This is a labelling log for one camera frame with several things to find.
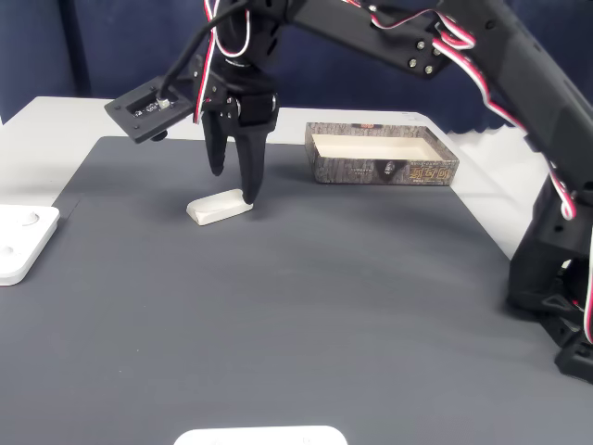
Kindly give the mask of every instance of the white object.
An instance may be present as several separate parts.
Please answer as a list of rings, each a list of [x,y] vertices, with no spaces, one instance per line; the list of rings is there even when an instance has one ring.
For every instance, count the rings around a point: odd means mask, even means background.
[[[53,207],[0,206],[0,286],[20,282],[56,231]]]
[[[206,225],[226,220],[251,209],[253,204],[245,203],[243,192],[234,189],[190,202],[187,206],[187,214],[199,225]]]
[[[195,429],[175,445],[347,445],[331,426],[274,426],[263,428]]]

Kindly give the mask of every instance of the blue curtain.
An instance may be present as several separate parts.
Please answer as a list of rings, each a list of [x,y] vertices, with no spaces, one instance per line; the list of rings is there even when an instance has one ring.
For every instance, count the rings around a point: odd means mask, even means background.
[[[0,0],[0,116],[38,95],[75,95],[57,0]]]
[[[8,0],[17,2],[53,0]],[[394,0],[396,5],[410,9],[434,2]],[[164,73],[196,27],[204,22],[202,0],[62,3],[70,7],[67,31],[76,28],[73,35],[79,40],[70,49],[75,53],[79,86],[82,83],[83,93],[96,97],[117,97]],[[593,57],[588,42],[593,40],[593,1],[508,3],[592,101]],[[443,130],[457,133],[502,124],[484,108],[475,85],[455,66],[427,82],[295,28],[284,31],[278,57],[268,71],[278,81],[285,107],[418,111]]]

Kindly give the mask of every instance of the robotic arm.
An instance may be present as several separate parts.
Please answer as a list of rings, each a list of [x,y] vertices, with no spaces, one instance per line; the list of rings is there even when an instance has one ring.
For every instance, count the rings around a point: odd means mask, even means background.
[[[208,33],[202,29],[164,81],[156,78],[106,110],[137,143],[162,139],[192,113],[195,122],[203,116],[212,172],[221,174],[227,138],[234,137],[244,200],[252,203],[279,109],[273,79],[259,67],[274,53],[282,26],[294,24],[425,79],[454,61],[476,81],[485,104],[522,127],[530,147],[549,162],[550,177],[511,261],[508,302],[546,327],[561,347],[556,363],[563,373],[593,383],[591,106],[502,0],[441,0],[415,14],[380,3],[218,0],[211,10],[206,0],[212,28],[206,57],[195,56]],[[187,63],[192,100],[170,87]],[[512,114],[491,101],[489,85]]]

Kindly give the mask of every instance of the open box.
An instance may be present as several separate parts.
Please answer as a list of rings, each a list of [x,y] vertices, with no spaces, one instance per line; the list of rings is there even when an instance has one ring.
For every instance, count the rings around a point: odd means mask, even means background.
[[[450,185],[460,163],[421,122],[308,123],[305,148],[325,184]]]

